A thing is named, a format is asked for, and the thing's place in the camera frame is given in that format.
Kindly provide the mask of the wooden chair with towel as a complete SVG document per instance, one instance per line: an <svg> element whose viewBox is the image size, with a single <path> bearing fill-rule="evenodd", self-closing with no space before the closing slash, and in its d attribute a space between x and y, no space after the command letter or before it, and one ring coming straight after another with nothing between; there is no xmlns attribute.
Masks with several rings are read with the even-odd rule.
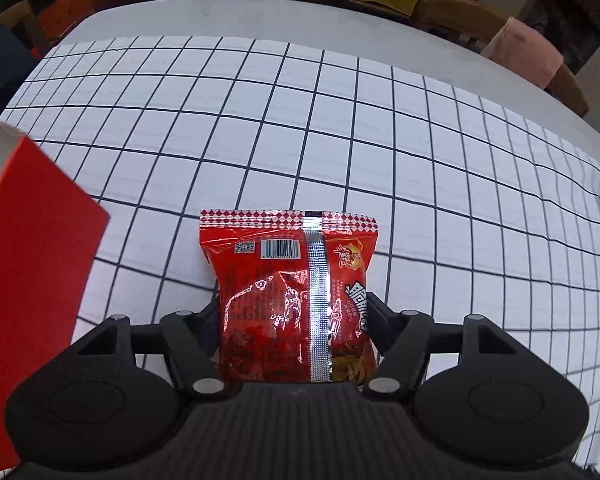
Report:
<svg viewBox="0 0 600 480"><path fill-rule="evenodd" d="M516 18L506 18L475 0L417 0L411 23L430 34L481 42L484 58L550 93L574 114L588 114L588 101L562 54Z"/></svg>

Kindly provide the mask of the pink towel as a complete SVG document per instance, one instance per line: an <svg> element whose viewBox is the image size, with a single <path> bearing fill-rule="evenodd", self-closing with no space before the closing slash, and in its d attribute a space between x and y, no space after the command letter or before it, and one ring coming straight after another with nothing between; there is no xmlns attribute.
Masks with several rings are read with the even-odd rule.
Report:
<svg viewBox="0 0 600 480"><path fill-rule="evenodd" d="M542 90L564 64L564 57L544 36L516 18L506 20L481 55Z"/></svg>

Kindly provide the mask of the red white cardboard box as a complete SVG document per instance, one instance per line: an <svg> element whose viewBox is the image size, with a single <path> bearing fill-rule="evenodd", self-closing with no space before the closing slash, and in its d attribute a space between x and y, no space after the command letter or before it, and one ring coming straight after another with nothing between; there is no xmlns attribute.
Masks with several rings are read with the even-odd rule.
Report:
<svg viewBox="0 0 600 480"><path fill-rule="evenodd" d="M68 347L108 212L25 133L0 122L0 471L15 388Z"/></svg>

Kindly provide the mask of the red patterned snack packet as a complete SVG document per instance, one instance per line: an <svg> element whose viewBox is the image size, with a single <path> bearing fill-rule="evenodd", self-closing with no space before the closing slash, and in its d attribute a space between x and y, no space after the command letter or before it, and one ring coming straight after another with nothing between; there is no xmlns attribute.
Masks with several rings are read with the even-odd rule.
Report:
<svg viewBox="0 0 600 480"><path fill-rule="evenodd" d="M201 211L219 283L219 369L228 382L353 382L376 370L366 271L378 225L364 214Z"/></svg>

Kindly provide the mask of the white grid tablecloth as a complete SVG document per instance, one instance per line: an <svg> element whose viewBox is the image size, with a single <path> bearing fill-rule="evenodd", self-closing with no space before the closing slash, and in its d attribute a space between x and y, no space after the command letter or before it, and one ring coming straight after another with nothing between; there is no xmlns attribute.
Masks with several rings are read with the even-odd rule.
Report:
<svg viewBox="0 0 600 480"><path fill-rule="evenodd" d="M588 399L600 472L600 159L445 82L262 39L61 44L1 118L110 214L76 332L208 304L204 209L377 220L367 286L454 323L481 313Z"/></svg>

